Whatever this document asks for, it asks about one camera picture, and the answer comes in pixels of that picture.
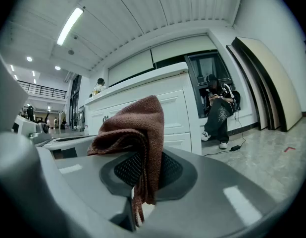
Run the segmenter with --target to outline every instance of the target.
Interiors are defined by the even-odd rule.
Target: charging cable
[[[235,119],[235,121],[236,121],[236,120],[237,120],[237,114],[234,114],[233,108],[232,108],[231,105],[230,105],[230,107],[231,107],[231,110],[232,110],[232,115],[233,115],[233,117],[234,117],[234,119]],[[241,126],[241,129],[243,129],[242,124],[240,123],[239,108],[240,108],[240,106],[238,107],[238,109],[237,109],[236,112],[238,112],[238,122],[239,122],[239,124],[240,124],[240,126]],[[246,142],[246,139],[243,137],[243,131],[241,132],[241,134],[242,134],[242,139],[244,140],[243,143],[242,143],[241,145],[236,145],[236,146],[234,146],[234,147],[231,147],[230,150],[226,150],[226,151],[221,151],[221,152],[217,152],[217,153],[208,153],[208,154],[204,155],[204,157],[205,157],[205,156],[208,156],[208,155],[217,155],[217,154],[221,154],[221,153],[234,152],[234,151],[239,150],[239,149],[243,146],[243,144]]]

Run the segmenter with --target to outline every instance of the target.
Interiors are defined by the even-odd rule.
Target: marble floor
[[[76,136],[84,136],[85,133],[83,131],[79,131],[78,129],[49,129],[49,133],[52,134],[52,138],[64,138],[64,137],[76,137]]]
[[[222,161],[265,189],[277,202],[294,195],[306,175],[306,118],[288,132],[257,128],[243,133],[240,150],[207,157]],[[241,145],[242,135],[230,137],[228,150]],[[202,143],[203,155],[221,151],[219,142]]]

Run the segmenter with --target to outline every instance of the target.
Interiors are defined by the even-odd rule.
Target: red mark on floor
[[[289,147],[287,147],[287,148],[284,150],[284,153],[286,153],[289,149],[296,150],[295,148],[289,146]]]

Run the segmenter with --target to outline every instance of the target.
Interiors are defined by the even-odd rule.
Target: ceiling light
[[[70,29],[73,27],[73,25],[75,24],[76,20],[79,18],[79,16],[82,13],[83,13],[83,10],[81,8],[76,8],[73,11],[73,13],[70,15],[68,21],[64,25],[64,28],[61,31],[60,35],[59,35],[59,38],[58,38],[58,40],[56,42],[57,44],[59,44],[60,46],[63,45],[67,34],[69,33]]]

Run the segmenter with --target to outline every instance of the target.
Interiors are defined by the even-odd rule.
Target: white sneaker
[[[220,145],[219,145],[220,149],[227,149],[227,147],[228,147],[228,144],[225,143],[225,142],[221,142]]]
[[[202,141],[208,141],[208,139],[210,139],[210,137],[211,137],[211,135],[208,135],[208,133],[206,131],[204,131],[201,134]]]

